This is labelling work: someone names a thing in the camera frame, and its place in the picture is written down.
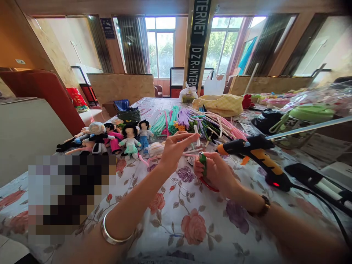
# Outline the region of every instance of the cardboard box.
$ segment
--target cardboard box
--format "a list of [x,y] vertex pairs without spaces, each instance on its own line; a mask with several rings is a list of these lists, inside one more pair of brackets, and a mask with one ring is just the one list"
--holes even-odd
[[109,116],[113,117],[117,115],[117,106],[115,105],[114,101],[109,101],[103,104],[103,107],[109,114]]

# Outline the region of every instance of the chair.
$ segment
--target chair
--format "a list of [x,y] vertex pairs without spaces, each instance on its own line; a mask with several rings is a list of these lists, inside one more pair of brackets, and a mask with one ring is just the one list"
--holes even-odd
[[162,86],[154,85],[155,97],[162,98]]

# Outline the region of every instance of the bundle of pipe cleaners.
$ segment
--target bundle of pipe cleaners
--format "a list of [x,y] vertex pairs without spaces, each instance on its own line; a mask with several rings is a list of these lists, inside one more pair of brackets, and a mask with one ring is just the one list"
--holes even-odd
[[208,142],[218,142],[215,139],[223,140],[224,136],[229,140],[247,140],[248,136],[235,128],[232,122],[215,113],[192,108],[180,109],[178,106],[173,106],[171,111],[163,110],[151,130],[157,136],[173,135],[177,130],[198,132]]

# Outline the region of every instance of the sign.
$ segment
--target sign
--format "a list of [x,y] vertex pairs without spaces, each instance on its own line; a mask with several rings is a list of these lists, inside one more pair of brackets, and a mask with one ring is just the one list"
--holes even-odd
[[115,39],[114,24],[111,18],[101,18],[104,34],[106,39]]
[[211,0],[194,0],[190,56],[188,58],[187,83],[198,88],[203,63],[206,30],[208,27]]

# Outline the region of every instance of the red bag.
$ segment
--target red bag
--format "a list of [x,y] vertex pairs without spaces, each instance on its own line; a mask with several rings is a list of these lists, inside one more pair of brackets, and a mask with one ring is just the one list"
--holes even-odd
[[83,97],[77,88],[66,88],[66,89],[69,92],[73,100],[73,105],[76,108],[78,113],[89,111],[88,105],[83,100]]

